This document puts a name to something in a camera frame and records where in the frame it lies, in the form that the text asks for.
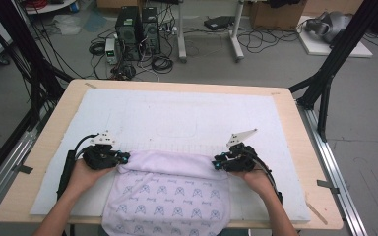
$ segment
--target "gray floor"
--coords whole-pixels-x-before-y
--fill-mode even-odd
[[[62,10],[57,14],[69,12]],[[92,73],[88,51],[90,41],[100,32],[111,29],[114,22],[93,20],[97,24],[89,28],[90,18],[97,17],[92,8],[76,16],[81,18],[82,26],[88,26],[88,30],[82,29],[74,36],[54,34],[51,40],[54,48],[78,74],[88,76]],[[48,22],[52,15],[45,14],[44,18]],[[186,26],[202,29],[204,19],[188,20]],[[243,19],[242,24],[248,27],[248,20]],[[175,62],[173,70],[159,75],[159,78],[151,73],[142,73],[135,80],[288,88],[312,76],[326,58],[307,55],[296,40],[280,41],[258,54],[243,48],[245,59],[235,63],[226,35],[188,34],[186,40],[189,55],[186,64],[177,60],[177,44],[173,38],[170,41],[174,46],[170,56]],[[331,92],[327,137],[367,233],[378,235],[378,47],[365,40],[362,42],[373,52],[373,57],[348,58],[337,73]],[[252,43],[257,45],[257,38],[253,38]],[[97,73],[106,78],[109,69],[102,59]],[[24,83],[14,64],[0,65],[0,147],[21,121],[29,105]],[[26,235],[35,228],[33,224],[0,223],[0,235]],[[97,227],[80,225],[77,231],[78,235],[96,235]],[[348,231],[345,227],[339,231],[304,230],[300,234],[348,235]],[[253,230],[253,235],[271,233]]]

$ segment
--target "wooden table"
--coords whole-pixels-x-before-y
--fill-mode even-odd
[[[294,224],[294,227],[297,229],[340,229],[343,227],[342,218],[330,189],[317,186],[317,180],[326,180],[326,178],[288,89],[95,80],[75,80],[67,87],[25,162],[25,166],[33,168],[33,172],[31,174],[19,173],[0,205],[1,222],[41,222],[43,220],[43,216],[30,215],[30,209],[39,191],[44,173],[84,94],[88,89],[96,88],[272,96],[311,214],[309,222]],[[72,216],[69,222],[100,224],[101,217]],[[270,226],[267,223],[232,220],[228,227],[269,228]]]

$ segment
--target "white cloth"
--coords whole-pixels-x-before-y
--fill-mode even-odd
[[[228,176],[203,155],[132,151],[120,165],[102,227],[109,235],[216,236],[229,223]]]

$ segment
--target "brown box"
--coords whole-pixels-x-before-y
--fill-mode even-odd
[[[96,0],[99,8],[119,9],[122,6],[139,6],[143,7],[144,0]]]
[[[269,4],[262,2],[254,3],[250,12],[251,27],[296,30],[306,2],[307,0],[301,0],[298,4],[287,4],[279,8],[271,8]]]
[[[308,0],[303,16],[317,17],[324,12],[339,11],[343,14],[354,14],[363,0]]]

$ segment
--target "printed pattern on fabric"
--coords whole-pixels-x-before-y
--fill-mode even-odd
[[[226,179],[121,172],[102,219],[109,235],[218,235],[229,223]]]

